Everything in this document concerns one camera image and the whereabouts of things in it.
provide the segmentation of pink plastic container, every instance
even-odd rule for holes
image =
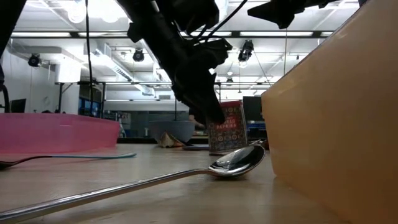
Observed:
[[[0,154],[66,153],[114,147],[119,123],[73,114],[0,114]]]

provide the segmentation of grey bowl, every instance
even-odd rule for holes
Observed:
[[[178,140],[189,141],[195,131],[195,124],[190,121],[150,121],[150,135],[159,142],[163,133],[167,132]]]

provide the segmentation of ceiling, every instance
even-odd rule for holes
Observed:
[[[240,2],[241,0],[229,0],[226,13],[232,13]],[[229,58],[225,63],[216,68],[218,74],[217,80],[219,82],[226,82],[227,78],[232,77],[235,85],[224,85],[223,88],[237,88],[237,82],[276,82],[327,38],[326,36],[314,35],[306,38],[302,38],[301,36],[291,37],[289,35],[289,38],[286,39],[284,38],[285,32],[282,36],[277,36],[275,38],[270,36],[267,36],[267,38],[256,37],[252,39],[255,53],[248,60],[246,67],[239,67],[238,51],[247,39],[247,37],[242,36],[242,32],[280,31],[278,27],[271,22],[247,15],[248,9],[263,4],[264,2],[263,0],[249,0],[248,3],[246,3],[246,5],[220,29],[220,31],[240,32],[241,35],[239,37],[226,38],[234,49],[229,53]],[[73,20],[73,15],[68,12],[70,12],[71,9],[75,9],[73,8],[74,3],[75,2],[72,0],[28,0],[17,23],[13,35],[13,37],[15,37],[13,44],[18,46],[61,47],[77,58],[87,62],[87,56],[84,54],[84,50],[82,50],[85,46],[84,39],[70,36],[65,36],[65,38],[51,38],[44,35],[45,32],[51,32],[52,35],[56,35],[57,33],[79,33],[86,30],[84,19],[80,19],[80,21],[77,19],[77,21],[74,22],[71,21]],[[358,10],[358,8],[358,1],[355,0],[329,3],[324,9],[312,7],[306,9],[305,12],[301,14],[297,14],[287,31],[333,32]],[[158,76],[154,73],[154,62],[146,50],[144,50],[145,60],[143,62],[134,62],[132,60],[132,54],[135,48],[145,48],[140,42],[134,44],[127,37],[123,37],[123,35],[117,38],[96,38],[96,35],[101,35],[102,33],[126,32],[128,29],[129,19],[113,0],[89,0],[89,11],[90,32],[93,32],[91,36],[93,41],[95,41],[95,45],[102,46],[103,44],[107,44],[112,50],[110,54],[112,60],[134,76],[135,80],[141,82],[169,82],[169,80],[161,78],[162,76]],[[104,63],[101,62],[96,63],[93,61],[93,71],[94,76],[98,80],[107,82],[122,82],[125,80],[122,76],[115,74],[108,66],[105,66]],[[88,76],[87,69],[82,70],[82,76]],[[256,89],[256,86],[249,85],[244,87]],[[114,86],[113,88],[122,89],[123,87]],[[259,89],[261,90],[257,94],[261,94],[265,91],[264,88]]]

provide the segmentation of spotlight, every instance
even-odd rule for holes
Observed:
[[[40,66],[42,66],[42,59],[40,59],[40,54],[32,54],[27,63],[34,68],[39,68]]]
[[[251,40],[245,40],[243,47],[238,56],[239,62],[247,62],[251,57],[251,52],[254,50],[254,45]]]
[[[132,59],[135,62],[141,62],[144,60],[144,53],[142,52],[142,49],[136,49],[134,54],[132,55]]]

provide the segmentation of table surface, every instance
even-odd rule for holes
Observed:
[[[0,210],[80,194],[186,169],[207,167],[208,152],[118,145],[102,152],[133,159],[39,159],[0,172]],[[23,223],[349,223],[297,193],[272,171],[271,159],[235,180],[197,175],[82,205]]]

